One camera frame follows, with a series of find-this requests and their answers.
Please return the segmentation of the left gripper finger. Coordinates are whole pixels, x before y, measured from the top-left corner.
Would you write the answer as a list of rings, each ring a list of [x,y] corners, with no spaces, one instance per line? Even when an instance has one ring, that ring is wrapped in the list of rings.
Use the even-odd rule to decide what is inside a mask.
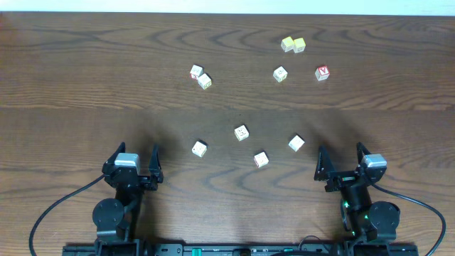
[[[153,176],[162,176],[161,164],[159,161],[159,146],[156,144],[151,153],[148,170]]]
[[[115,162],[117,156],[118,156],[119,154],[121,154],[121,153],[124,153],[125,150],[126,150],[126,145],[125,145],[124,142],[122,142],[122,143],[118,146],[117,150],[113,153],[113,155],[111,155],[111,157],[108,158],[107,163],[108,163],[108,164],[114,164],[114,162]]]

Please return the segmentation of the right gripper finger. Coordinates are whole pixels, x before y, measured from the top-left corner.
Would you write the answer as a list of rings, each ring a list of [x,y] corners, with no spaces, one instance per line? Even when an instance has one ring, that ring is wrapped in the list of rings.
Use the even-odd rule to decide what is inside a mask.
[[[329,177],[330,173],[333,173],[335,168],[328,155],[328,152],[324,146],[318,148],[318,160],[315,170],[315,177]]]
[[[363,157],[365,155],[369,155],[370,151],[365,147],[365,145],[362,142],[358,142],[356,144],[356,153],[357,153],[358,163],[360,164],[362,162]]]

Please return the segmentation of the white block red print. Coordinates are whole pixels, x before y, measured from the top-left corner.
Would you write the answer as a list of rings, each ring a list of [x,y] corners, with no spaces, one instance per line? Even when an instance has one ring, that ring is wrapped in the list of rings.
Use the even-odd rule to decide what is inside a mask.
[[[269,159],[265,151],[261,151],[260,153],[254,155],[254,162],[257,168],[261,168],[269,163]]]

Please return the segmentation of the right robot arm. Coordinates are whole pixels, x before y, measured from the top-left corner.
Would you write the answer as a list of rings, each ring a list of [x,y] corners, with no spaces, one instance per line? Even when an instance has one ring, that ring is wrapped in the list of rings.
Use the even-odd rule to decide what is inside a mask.
[[[372,154],[362,143],[356,144],[358,165],[352,171],[337,171],[324,146],[318,148],[314,174],[316,181],[326,183],[325,191],[341,194],[341,207],[346,230],[354,232],[367,242],[389,242],[397,237],[400,209],[386,201],[372,202],[368,192],[387,170],[387,161],[381,154]]]

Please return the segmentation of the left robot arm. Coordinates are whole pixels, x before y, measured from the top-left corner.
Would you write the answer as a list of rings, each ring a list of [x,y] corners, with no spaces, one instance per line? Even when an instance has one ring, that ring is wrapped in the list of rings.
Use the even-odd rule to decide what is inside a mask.
[[[115,189],[116,194],[114,198],[100,201],[92,212],[100,242],[108,244],[133,240],[144,192],[155,191],[164,179],[157,145],[151,153],[149,174],[141,175],[140,170],[139,155],[127,153],[124,142],[104,162],[104,180]]]

